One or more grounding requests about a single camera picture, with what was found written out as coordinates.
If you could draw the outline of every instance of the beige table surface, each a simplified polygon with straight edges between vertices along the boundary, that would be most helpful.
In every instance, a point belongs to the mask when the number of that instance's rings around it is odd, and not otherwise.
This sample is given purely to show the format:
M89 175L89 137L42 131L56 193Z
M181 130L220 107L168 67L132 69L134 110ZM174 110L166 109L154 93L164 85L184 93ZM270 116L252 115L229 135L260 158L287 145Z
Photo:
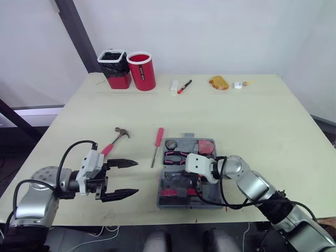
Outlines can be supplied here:
M250 80L241 90L219 91L209 75L158 75L148 92L112 90L100 73L89 74L36 145L0 199L0 222L11 211L15 185L36 170L58 165L68 146L91 139L102 150L116 137L114 127L129 130L108 158L126 158L139 165L108 172L108 192L138 188L122 201L102 203L94 195L61 200L54 225L146 225L176 223L252 222L265 220L253 206L227 212L222 209L163 209L156 206L159 175L163 169L159 148L150 169L157 129L165 137L215 140L218 155L240 155L278 190L293 201L307 204L317 217L336 215L336 151L308 112L277 75L223 75L229 82ZM171 81L193 82L181 95L169 93ZM78 170L89 145L75 148L65 161ZM224 181L231 203L244 200L233 181ZM19 199L27 185L20 189Z

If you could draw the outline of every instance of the marker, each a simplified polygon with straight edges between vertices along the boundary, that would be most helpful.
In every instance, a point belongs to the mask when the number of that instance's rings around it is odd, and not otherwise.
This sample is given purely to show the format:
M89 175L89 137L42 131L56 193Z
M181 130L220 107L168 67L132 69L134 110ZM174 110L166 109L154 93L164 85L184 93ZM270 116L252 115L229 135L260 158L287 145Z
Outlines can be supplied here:
M192 82L192 80L188 81L186 84L184 84L183 87L180 88L180 90L177 92L178 94L182 93L182 91Z

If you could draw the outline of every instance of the hammer head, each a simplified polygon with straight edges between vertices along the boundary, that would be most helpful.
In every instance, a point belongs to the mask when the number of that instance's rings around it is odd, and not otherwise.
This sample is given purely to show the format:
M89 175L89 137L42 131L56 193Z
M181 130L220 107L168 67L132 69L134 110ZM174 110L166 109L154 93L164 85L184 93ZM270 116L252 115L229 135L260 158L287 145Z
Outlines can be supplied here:
M116 128L114 129L114 131L119 132L120 135L127 135L128 138L130 138L130 135L128 135L128 132L127 132L127 130L125 130L125 129L120 129L120 128L116 127Z

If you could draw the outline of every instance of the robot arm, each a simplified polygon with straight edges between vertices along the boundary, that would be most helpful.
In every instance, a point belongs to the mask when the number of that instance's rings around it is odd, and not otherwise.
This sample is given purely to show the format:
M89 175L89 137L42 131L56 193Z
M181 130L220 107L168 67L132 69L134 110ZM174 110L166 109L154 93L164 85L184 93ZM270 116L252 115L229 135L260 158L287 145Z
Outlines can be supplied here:
M229 156L226 162L225 159L215 161L196 154L189 154L186 159L185 170L205 176L210 183L218 182L221 169L224 169L225 178L234 180L251 202L287 200L284 193L277 191L264 177L252 171L239 156ZM332 237L289 200L284 203L264 202L256 207L298 252L336 251Z
M132 160L115 159L103 164L103 155L97 150L90 150L83 158L79 171L62 169L59 190L30 183L28 192L18 204L13 217L9 218L5 239L0 251L48 251L44 246L60 199L73 199L77 192L82 196L96 194L96 200L102 202L118 201L136 193L136 189L119 189L106 193L110 167L130 167L138 163ZM58 167L48 166L35 172L31 180L40 181L56 187Z

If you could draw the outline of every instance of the toolbox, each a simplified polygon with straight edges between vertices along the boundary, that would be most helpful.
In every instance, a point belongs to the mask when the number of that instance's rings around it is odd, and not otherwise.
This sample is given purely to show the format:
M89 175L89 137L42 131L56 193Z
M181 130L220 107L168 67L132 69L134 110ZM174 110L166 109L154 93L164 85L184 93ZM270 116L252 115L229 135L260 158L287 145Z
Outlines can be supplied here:
M204 143L208 143L210 148L212 147L210 150L208 148L208 153L204 153ZM199 153L200 144L202 145L202 153ZM202 154L215 159L215 141L213 139L194 138L193 133L186 133L184 138L165 138L162 146L164 168L160 174L157 193L158 207L222 208L202 202L191 185L191 179L184 172L185 159L189 153ZM219 182L211 184L205 178L199 177L197 190L204 199L223 203Z

